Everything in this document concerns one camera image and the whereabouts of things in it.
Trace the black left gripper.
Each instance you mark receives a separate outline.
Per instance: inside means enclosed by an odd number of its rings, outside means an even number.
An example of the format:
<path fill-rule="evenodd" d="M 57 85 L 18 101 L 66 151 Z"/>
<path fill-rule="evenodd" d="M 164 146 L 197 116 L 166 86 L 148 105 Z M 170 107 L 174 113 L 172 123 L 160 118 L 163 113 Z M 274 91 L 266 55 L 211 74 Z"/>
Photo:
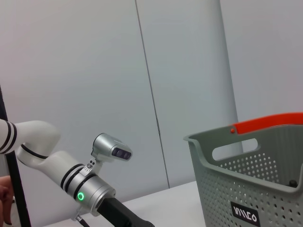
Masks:
<path fill-rule="evenodd" d="M 98 213 L 115 227 L 155 227 L 143 220 L 116 198 L 105 198 L 98 207 Z"/>

